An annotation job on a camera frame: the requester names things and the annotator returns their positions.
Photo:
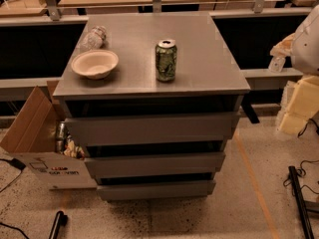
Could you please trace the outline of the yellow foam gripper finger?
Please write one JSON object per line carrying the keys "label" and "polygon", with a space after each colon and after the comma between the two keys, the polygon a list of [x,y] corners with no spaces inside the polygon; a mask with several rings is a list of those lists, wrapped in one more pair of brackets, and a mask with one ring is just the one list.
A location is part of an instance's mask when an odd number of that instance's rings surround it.
{"label": "yellow foam gripper finger", "polygon": [[319,77],[304,76],[298,82],[288,81],[278,112],[278,129],[288,134],[299,133],[319,112]]}

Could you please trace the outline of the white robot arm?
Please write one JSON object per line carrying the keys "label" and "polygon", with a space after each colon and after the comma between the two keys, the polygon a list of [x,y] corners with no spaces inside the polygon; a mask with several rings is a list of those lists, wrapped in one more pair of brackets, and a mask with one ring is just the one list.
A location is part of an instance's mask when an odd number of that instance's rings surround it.
{"label": "white robot arm", "polygon": [[319,6],[313,8],[295,32],[291,62],[303,78],[294,85],[278,129],[297,134],[319,112]]}

